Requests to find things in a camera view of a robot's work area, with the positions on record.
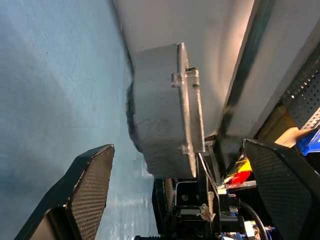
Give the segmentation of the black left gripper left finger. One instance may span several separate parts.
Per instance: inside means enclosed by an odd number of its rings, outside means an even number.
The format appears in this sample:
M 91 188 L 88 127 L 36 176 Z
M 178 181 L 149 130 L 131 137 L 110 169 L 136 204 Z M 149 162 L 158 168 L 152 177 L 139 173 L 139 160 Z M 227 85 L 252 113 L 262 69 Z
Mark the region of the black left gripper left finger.
M 14 240 L 95 240 L 104 210 L 115 147 L 77 156 L 43 196 Z

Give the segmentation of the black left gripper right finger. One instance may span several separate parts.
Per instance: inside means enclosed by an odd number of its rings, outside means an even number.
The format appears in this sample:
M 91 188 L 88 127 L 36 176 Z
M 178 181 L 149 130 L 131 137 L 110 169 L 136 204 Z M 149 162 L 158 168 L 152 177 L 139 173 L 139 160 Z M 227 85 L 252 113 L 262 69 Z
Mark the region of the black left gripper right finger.
M 291 148 L 243 140 L 263 205 L 283 240 L 320 240 L 320 174 Z

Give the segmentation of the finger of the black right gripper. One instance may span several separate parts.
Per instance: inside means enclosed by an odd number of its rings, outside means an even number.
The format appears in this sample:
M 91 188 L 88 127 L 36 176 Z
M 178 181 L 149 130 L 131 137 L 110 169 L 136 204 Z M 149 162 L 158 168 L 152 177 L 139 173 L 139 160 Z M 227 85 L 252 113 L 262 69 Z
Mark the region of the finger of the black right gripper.
M 166 201 L 166 212 L 171 213 L 174 208 L 175 191 L 173 181 L 171 178 L 165 178 L 163 180 L 163 192 Z

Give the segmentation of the silver motor housing with copper coils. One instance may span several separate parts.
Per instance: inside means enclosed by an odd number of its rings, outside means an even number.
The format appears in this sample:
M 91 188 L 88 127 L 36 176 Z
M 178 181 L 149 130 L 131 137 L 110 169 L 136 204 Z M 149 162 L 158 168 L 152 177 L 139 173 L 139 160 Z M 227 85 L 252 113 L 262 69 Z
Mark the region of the silver motor housing with copper coils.
M 131 140 L 156 178 L 195 178 L 184 43 L 144 50 L 135 57 L 127 91 Z

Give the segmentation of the yellow and red object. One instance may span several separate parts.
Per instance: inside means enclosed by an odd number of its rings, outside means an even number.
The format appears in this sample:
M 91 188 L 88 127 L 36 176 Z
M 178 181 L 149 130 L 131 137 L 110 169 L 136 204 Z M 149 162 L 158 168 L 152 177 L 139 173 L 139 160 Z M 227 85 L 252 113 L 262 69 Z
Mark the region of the yellow and red object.
M 250 177 L 252 171 L 249 159 L 244 157 L 234 164 L 224 179 L 224 183 L 228 185 L 243 184 Z

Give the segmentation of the blue plastic bin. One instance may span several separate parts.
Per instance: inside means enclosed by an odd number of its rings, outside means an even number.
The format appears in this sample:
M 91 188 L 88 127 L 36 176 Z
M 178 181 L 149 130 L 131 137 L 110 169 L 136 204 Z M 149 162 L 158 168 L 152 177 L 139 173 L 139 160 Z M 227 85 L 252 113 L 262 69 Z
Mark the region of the blue plastic bin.
M 320 129 L 317 128 L 307 136 L 302 137 L 296 145 L 304 156 L 309 153 L 320 153 Z

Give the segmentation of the perforated grey metal panel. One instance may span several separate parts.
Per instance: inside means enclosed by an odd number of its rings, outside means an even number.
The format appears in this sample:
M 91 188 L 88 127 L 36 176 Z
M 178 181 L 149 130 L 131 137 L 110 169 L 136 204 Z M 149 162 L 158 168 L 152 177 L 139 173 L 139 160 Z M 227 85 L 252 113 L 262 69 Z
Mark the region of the perforated grey metal panel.
M 320 55 L 306 61 L 281 102 L 299 130 L 311 130 L 320 124 Z

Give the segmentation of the dark metal frame post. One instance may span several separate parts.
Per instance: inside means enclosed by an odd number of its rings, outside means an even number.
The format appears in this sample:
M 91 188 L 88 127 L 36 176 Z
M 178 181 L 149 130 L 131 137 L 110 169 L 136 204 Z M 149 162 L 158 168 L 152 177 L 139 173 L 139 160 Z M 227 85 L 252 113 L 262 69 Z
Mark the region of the dark metal frame post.
M 234 66 L 231 81 L 222 108 L 220 125 L 215 137 L 213 152 L 217 161 L 217 174 L 221 179 L 226 175 L 227 156 L 223 153 L 223 141 L 227 139 L 227 131 L 242 95 L 245 83 L 258 53 L 276 0 L 254 0 L 239 54 Z

